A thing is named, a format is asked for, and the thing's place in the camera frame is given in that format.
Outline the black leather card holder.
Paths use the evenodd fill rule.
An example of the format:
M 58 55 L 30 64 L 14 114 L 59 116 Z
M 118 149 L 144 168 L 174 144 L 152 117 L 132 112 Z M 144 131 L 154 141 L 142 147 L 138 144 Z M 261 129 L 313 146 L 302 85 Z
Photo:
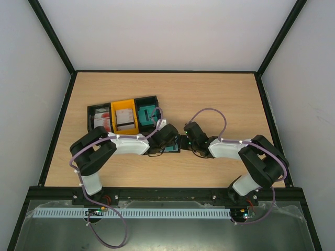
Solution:
M 179 134 L 173 142 L 170 142 L 161 153 L 179 153 L 181 151 L 182 136 Z

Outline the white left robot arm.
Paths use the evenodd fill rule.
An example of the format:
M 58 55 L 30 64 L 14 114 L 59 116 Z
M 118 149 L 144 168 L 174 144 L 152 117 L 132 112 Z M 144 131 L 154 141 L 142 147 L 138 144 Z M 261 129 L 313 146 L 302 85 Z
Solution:
M 98 172 L 113 155 L 153 155 L 173 143 L 177 136 L 178 131 L 171 124 L 154 129 L 148 136 L 114 134 L 99 126 L 70 146 L 70 166 L 79 174 L 86 194 L 92 196 L 101 191 Z

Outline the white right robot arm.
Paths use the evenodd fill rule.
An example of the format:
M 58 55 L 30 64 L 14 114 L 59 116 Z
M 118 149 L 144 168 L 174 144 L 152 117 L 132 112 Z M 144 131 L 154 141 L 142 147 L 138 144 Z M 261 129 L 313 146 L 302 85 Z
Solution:
M 242 161 L 248 171 L 228 187 L 227 197 L 235 205 L 259 188 L 271 188 L 287 177 L 288 160 L 262 135 L 248 140 L 225 140 L 208 137 L 196 122 L 184 127 L 183 147 L 201 158 L 230 158 Z

